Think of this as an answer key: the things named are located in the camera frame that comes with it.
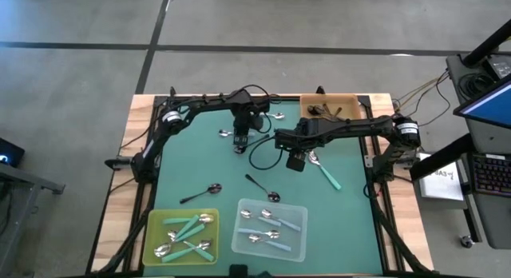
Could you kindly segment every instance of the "computer monitor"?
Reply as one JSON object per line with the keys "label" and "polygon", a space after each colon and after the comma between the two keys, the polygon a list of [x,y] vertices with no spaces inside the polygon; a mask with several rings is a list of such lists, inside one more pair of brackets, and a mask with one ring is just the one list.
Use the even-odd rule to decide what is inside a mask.
{"label": "computer monitor", "polygon": [[458,106],[454,115],[511,129],[511,74]]}

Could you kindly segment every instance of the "gray floor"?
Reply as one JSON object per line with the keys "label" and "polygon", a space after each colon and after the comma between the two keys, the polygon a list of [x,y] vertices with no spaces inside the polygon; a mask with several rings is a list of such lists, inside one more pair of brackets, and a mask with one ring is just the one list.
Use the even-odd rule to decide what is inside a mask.
{"label": "gray floor", "polygon": [[[148,44],[161,0],[0,0],[0,41]],[[470,50],[511,17],[511,0],[172,0],[160,44],[314,46]],[[511,49],[507,43],[503,49]],[[24,147],[23,168],[66,183],[41,196],[17,269],[37,277],[85,271],[135,92],[143,50],[0,48],[0,137]],[[157,52],[145,93],[228,92],[249,83],[298,93],[402,93],[438,76],[441,57]],[[442,92],[456,105],[449,81]],[[426,95],[414,118],[428,121],[446,103]],[[466,131],[447,113],[422,129],[428,151]],[[507,277],[511,252],[458,245],[459,210],[421,201],[435,268]]]}

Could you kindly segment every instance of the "translucent yellow container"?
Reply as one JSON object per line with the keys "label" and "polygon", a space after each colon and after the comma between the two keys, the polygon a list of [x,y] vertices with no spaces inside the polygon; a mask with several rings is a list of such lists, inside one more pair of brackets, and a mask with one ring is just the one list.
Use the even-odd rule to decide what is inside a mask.
{"label": "translucent yellow container", "polygon": [[[171,262],[162,263],[161,258],[154,255],[154,248],[170,241],[167,234],[169,231],[175,230],[179,232],[186,224],[186,222],[183,222],[164,225],[163,220],[167,218],[192,218],[194,215],[199,216],[200,214],[211,214],[215,217],[215,220],[212,223],[206,224],[204,230],[187,238],[186,241],[197,246],[201,240],[212,240],[211,246],[206,251],[215,257],[214,261],[209,262],[195,251],[192,251]],[[144,254],[142,257],[142,263],[145,266],[210,265],[215,264],[218,260],[220,214],[217,209],[156,209],[149,213],[147,225]],[[195,223],[190,229],[198,225],[200,225],[200,222]],[[186,248],[188,246],[185,243],[177,242],[172,244],[171,253],[185,250]]]}

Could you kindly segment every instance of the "wooden table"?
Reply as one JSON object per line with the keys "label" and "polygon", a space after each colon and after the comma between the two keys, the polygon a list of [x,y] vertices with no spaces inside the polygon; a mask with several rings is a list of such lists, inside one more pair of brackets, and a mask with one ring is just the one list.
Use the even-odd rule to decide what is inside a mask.
{"label": "wooden table", "polygon": [[[394,113],[392,101],[388,93],[361,93],[370,97],[370,103],[373,110],[373,116],[391,115]],[[122,144],[138,137],[149,127],[151,114],[153,111],[153,102],[155,95],[135,95],[129,110],[128,122],[126,124],[125,135]],[[370,138],[366,139],[369,153],[373,153]],[[146,137],[134,141],[131,145],[123,148],[119,155],[133,156],[144,148]],[[379,138],[380,149],[383,152],[389,145],[384,138]],[[407,171],[395,169],[395,173],[402,177],[410,177]],[[130,169],[124,169],[115,172],[113,176],[112,188],[129,180],[133,175]],[[398,233],[410,248],[411,252],[429,269],[433,269],[433,263],[430,256],[430,249],[426,241],[426,234],[422,226],[421,214],[418,209],[415,198],[414,186],[408,181],[396,179],[389,184],[390,198],[394,210],[394,216]],[[151,185],[146,185],[145,197],[142,202],[142,210],[147,205],[149,189]],[[110,258],[119,249],[122,242],[129,233],[129,225],[133,213],[135,195],[137,192],[137,183],[128,183],[117,189],[108,199],[105,215],[101,224],[101,232],[97,242],[96,252],[93,258],[92,271],[99,270],[105,266]],[[379,199],[382,209],[384,204]],[[390,269],[397,269],[394,260],[394,250],[392,243],[387,235],[385,237],[385,246],[389,258]],[[142,234],[137,238],[133,249],[132,270],[137,269],[139,257],[141,254]]]}

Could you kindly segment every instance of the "green tabletop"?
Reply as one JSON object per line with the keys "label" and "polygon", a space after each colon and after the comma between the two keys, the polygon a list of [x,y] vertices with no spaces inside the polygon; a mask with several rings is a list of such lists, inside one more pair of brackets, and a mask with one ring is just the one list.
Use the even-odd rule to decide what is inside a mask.
{"label": "green tabletop", "polygon": [[[299,103],[272,105],[273,128],[294,129]],[[287,153],[273,169],[260,171],[248,164],[248,154],[232,151],[232,137],[220,138],[219,129],[232,129],[229,111],[202,113],[164,147],[155,209],[218,209],[220,238],[218,262],[205,266],[145,267],[145,276],[227,276],[231,264],[246,264],[249,274],[269,271],[273,275],[368,273],[381,274],[370,202],[363,195],[366,184],[362,153],[357,138],[338,139],[316,152],[326,169],[341,184],[335,190],[320,169],[307,163],[302,173],[287,169]],[[263,134],[256,134],[255,139]],[[254,153],[254,163],[271,165],[279,156],[269,141]],[[266,194],[244,178],[249,173],[270,191],[280,194],[281,203],[308,209],[307,254],[301,263],[234,253],[231,250],[236,208],[242,198],[265,201]],[[222,192],[206,194],[184,205],[179,200],[221,183]]]}

